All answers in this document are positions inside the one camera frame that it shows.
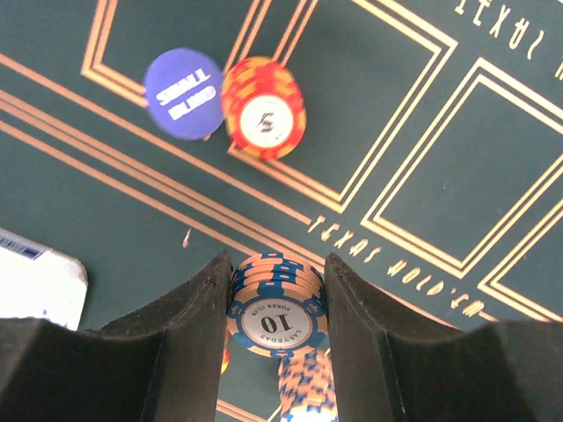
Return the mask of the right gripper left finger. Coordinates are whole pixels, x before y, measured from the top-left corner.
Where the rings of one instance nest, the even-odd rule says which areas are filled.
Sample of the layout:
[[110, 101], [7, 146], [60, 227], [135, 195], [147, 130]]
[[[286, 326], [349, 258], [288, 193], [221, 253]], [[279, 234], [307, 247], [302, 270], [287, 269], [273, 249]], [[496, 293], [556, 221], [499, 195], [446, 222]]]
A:
[[1, 322], [4, 421], [211, 421], [223, 360], [231, 262], [96, 331]]

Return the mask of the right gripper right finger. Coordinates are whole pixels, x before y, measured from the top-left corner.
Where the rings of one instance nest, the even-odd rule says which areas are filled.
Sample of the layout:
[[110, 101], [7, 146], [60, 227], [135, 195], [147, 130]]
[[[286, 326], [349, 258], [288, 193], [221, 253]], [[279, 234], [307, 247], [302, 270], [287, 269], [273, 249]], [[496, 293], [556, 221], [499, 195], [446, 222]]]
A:
[[391, 298], [336, 254], [325, 260], [325, 286], [341, 420], [561, 420], [561, 324], [459, 331]]

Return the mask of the peach blue chips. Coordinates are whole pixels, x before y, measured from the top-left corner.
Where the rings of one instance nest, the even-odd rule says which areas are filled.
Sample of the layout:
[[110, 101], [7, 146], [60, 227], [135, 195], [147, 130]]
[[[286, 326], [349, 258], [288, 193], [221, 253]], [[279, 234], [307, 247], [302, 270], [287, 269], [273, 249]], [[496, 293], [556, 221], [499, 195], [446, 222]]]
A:
[[321, 273], [291, 253], [249, 257], [232, 274], [227, 327], [240, 345], [262, 356], [295, 358], [314, 351], [328, 332]]

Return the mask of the purple small blind button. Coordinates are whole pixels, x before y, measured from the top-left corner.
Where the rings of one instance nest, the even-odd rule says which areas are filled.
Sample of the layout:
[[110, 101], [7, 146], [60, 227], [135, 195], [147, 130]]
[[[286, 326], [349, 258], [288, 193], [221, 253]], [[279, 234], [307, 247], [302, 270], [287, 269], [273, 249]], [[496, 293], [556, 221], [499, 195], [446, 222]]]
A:
[[201, 51], [179, 47], [158, 56], [143, 86], [151, 119], [168, 135], [197, 141], [223, 123], [223, 72]]

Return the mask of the orange chips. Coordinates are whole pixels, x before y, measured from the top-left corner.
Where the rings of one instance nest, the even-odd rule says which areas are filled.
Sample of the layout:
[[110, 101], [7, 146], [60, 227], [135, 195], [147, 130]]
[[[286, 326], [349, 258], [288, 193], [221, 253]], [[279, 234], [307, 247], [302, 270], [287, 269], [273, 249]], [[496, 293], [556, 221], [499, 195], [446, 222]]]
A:
[[303, 94], [292, 74], [269, 57], [238, 62], [223, 80], [221, 104], [233, 146], [250, 156], [284, 157], [303, 138]]

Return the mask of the orange red chip stack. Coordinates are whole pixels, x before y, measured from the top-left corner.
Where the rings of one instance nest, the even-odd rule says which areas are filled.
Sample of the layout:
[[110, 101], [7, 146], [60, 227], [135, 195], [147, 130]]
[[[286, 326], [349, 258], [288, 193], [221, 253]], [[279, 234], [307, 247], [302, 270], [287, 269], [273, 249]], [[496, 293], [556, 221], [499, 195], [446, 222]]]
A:
[[223, 374], [226, 371], [230, 363], [230, 352], [228, 348], [229, 341], [230, 341], [230, 332], [226, 330], [224, 344], [223, 344], [223, 360], [221, 365], [221, 374]]

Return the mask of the peach blue chip stack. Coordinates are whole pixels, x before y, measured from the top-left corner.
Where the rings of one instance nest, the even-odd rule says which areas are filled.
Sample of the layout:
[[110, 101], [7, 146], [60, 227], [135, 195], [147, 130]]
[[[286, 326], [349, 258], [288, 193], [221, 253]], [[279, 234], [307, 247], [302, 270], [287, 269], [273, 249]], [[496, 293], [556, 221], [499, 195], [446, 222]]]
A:
[[282, 358], [278, 391], [283, 422], [339, 420], [328, 352], [317, 350], [301, 357]]

